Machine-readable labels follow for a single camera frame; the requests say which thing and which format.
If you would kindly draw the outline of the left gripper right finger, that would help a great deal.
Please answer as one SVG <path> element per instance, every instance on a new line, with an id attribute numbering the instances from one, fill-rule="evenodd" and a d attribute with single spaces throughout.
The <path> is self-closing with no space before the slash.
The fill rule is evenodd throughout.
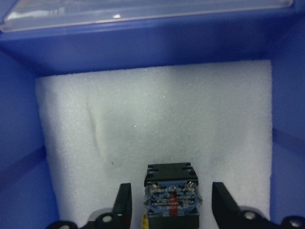
<path id="1" fill-rule="evenodd" d="M 223 182 L 212 184 L 212 213 L 220 229 L 236 229 L 240 208 Z"/>

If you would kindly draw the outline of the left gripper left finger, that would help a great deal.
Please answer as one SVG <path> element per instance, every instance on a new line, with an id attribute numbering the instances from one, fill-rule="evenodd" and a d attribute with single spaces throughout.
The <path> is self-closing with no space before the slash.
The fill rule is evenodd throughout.
<path id="1" fill-rule="evenodd" d="M 112 229 L 130 229 L 132 221 L 132 187 L 120 184 L 112 211 Z"/>

